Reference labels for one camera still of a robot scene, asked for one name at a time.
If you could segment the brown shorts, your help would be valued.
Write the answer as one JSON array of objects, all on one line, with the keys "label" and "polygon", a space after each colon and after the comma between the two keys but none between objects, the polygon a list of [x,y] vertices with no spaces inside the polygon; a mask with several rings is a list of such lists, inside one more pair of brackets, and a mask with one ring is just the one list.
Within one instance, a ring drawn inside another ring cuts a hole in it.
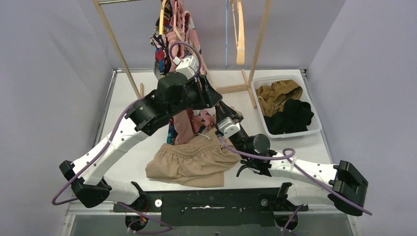
[{"label": "brown shorts", "polygon": [[262,114],[267,117],[282,112],[287,100],[299,100],[303,93],[302,87],[294,80],[276,81],[255,91]]}]

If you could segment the beige shorts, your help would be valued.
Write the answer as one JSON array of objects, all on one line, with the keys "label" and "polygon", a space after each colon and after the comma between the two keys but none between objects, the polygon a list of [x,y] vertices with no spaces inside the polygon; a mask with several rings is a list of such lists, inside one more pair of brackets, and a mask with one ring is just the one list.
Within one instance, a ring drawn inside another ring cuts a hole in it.
[{"label": "beige shorts", "polygon": [[147,164],[148,178],[174,182],[184,186],[209,188],[224,186],[224,173],[234,167],[241,157],[225,148],[213,126],[194,133],[185,144],[161,146]]}]

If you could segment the black shorts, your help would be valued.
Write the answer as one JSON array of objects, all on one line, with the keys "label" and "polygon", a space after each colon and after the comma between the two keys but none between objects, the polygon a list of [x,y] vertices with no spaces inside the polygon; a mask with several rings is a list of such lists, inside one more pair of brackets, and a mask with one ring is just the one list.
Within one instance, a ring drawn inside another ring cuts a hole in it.
[{"label": "black shorts", "polygon": [[308,102],[289,99],[282,112],[276,112],[271,117],[264,116],[264,120],[270,134],[281,135],[307,131],[313,117]]}]

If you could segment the white plastic basket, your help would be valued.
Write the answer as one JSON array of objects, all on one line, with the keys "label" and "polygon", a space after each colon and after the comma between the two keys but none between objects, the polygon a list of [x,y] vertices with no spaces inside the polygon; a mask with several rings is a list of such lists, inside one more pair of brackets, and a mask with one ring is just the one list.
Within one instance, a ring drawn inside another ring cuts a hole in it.
[{"label": "white plastic basket", "polygon": [[269,76],[251,82],[261,122],[270,138],[289,138],[322,129],[316,109],[300,77]]}]

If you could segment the blue hanger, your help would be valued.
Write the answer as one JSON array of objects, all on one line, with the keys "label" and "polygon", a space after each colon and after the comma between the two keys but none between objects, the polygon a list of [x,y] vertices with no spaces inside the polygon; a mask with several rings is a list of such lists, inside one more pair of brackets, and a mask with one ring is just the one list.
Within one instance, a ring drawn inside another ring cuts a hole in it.
[{"label": "blue hanger", "polygon": [[228,15],[229,15],[229,0],[225,0],[225,70],[228,69],[228,49],[229,49],[229,31],[228,31]]}]

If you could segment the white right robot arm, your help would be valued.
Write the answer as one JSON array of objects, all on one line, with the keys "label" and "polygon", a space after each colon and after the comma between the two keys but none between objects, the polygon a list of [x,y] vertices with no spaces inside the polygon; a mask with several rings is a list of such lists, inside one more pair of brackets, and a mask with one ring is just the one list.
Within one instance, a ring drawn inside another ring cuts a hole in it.
[{"label": "white right robot arm", "polygon": [[304,187],[293,183],[281,185],[285,191],[276,197],[281,209],[288,210],[294,205],[324,204],[352,216],[372,215],[364,207],[368,181],[351,162],[342,160],[338,164],[322,164],[304,161],[296,157],[293,148],[276,152],[270,148],[266,135],[249,136],[240,124],[243,116],[223,101],[214,107],[216,134],[220,143],[242,158],[237,175],[249,169],[258,175],[306,183]]}]

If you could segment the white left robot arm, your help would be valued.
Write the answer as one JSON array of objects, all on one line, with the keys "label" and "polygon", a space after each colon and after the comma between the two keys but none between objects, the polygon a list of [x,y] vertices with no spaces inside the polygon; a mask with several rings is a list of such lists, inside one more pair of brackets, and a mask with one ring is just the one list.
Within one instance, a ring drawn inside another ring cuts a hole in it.
[{"label": "white left robot arm", "polygon": [[156,89],[125,108],[111,133],[95,147],[73,162],[60,164],[76,199],[87,208],[115,201],[141,209],[146,197],[139,185],[105,177],[107,171],[130,149],[167,125],[173,116],[189,109],[212,108],[221,100],[222,95],[206,76],[188,79],[181,73],[169,72],[158,81]]}]

